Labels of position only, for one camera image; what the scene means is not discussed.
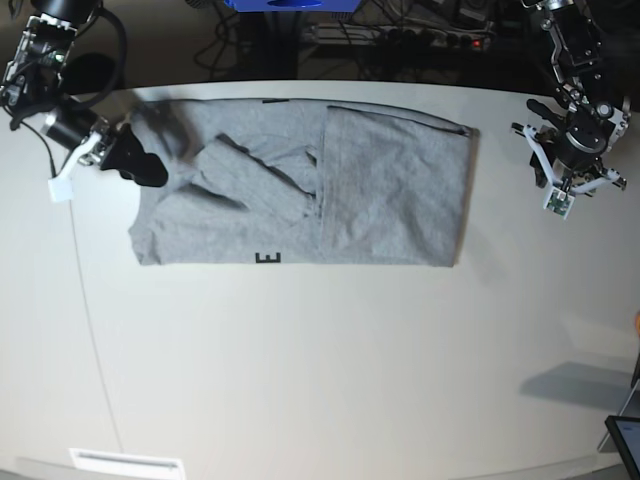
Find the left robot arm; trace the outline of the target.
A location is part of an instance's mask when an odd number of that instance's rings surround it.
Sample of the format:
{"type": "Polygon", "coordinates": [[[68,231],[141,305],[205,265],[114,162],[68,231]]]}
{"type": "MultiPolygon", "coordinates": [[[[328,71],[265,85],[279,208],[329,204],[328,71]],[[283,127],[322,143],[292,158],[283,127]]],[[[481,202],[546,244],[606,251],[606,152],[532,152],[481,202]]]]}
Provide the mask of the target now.
{"type": "Polygon", "coordinates": [[[558,114],[530,99],[527,108],[550,126],[537,130],[512,125],[532,150],[536,185],[588,196],[602,185],[625,189],[626,179],[606,168],[603,158],[629,128],[631,99],[615,92],[596,25],[574,1],[524,1],[522,5],[551,44],[545,79],[563,109],[558,114]]]}

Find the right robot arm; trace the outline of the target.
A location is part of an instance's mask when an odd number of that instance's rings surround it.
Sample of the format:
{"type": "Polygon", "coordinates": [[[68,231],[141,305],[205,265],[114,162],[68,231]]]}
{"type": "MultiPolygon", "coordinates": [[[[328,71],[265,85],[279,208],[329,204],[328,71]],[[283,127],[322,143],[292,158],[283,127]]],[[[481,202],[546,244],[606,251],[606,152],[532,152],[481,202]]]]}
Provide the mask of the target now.
{"type": "Polygon", "coordinates": [[[43,114],[38,137],[51,139],[68,151],[61,167],[50,164],[52,200],[63,202],[73,197],[72,173],[78,165],[114,170],[143,187],[164,186],[168,181],[164,164],[157,155],[144,151],[131,125],[112,124],[93,110],[114,91],[124,73],[128,39],[121,20],[100,1],[34,1],[32,6],[35,13],[29,17],[1,79],[1,107],[10,116],[13,131],[43,114]],[[101,90],[79,101],[65,91],[69,54],[100,18],[115,30],[117,58],[101,90]]]}

